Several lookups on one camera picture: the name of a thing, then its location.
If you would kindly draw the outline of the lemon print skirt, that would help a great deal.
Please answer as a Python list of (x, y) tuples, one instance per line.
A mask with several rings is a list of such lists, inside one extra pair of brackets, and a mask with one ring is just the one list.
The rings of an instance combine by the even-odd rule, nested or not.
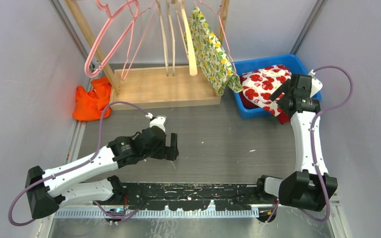
[(189, 15), (190, 37), (194, 46), (196, 65), (215, 92), (222, 96), (225, 88), (243, 91), (236, 69), (222, 44), (209, 26), (199, 7)]

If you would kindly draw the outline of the thin pink wire hanger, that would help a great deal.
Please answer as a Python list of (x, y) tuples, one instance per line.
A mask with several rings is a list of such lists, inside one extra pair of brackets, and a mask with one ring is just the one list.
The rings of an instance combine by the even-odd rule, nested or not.
[(218, 20), (219, 20), (218, 40), (221, 43), (226, 44), (229, 59), (231, 60), (231, 63), (233, 65), (235, 71), (237, 71), (234, 60), (233, 60), (232, 55), (231, 55), (231, 50), (230, 50), (229, 42), (227, 39), (226, 31), (225, 31), (230, 1), (229, 0), (222, 0), (219, 4), (219, 7), (217, 10), (213, 9), (210, 5), (208, 5), (207, 3), (205, 3), (202, 0), (195, 0), (194, 4), (195, 5), (200, 4), (200, 5), (205, 6), (206, 8), (208, 8), (210, 11), (212, 11), (214, 14), (216, 14), (218, 16)]

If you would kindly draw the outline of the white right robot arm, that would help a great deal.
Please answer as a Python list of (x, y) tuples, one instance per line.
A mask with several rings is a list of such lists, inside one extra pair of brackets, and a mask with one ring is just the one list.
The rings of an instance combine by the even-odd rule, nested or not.
[(319, 212), (336, 192), (337, 178), (329, 176), (321, 151), (320, 102), (313, 98), (313, 83), (310, 75), (292, 74), (270, 96), (290, 119), (296, 167), (287, 178), (261, 176), (255, 191), (260, 203), (275, 199), (284, 206)]

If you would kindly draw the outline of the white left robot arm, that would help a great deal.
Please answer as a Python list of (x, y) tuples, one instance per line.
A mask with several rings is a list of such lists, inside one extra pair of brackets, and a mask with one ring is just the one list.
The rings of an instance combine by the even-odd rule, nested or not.
[(119, 136), (97, 152), (72, 163), (47, 170), (40, 166), (30, 168), (25, 187), (31, 217), (44, 218), (72, 203), (122, 203), (126, 192), (119, 178), (111, 176), (101, 182), (87, 182), (87, 179), (147, 158), (176, 160), (178, 135), (171, 133), (170, 145), (166, 145), (166, 138), (161, 128), (152, 126), (133, 136)]

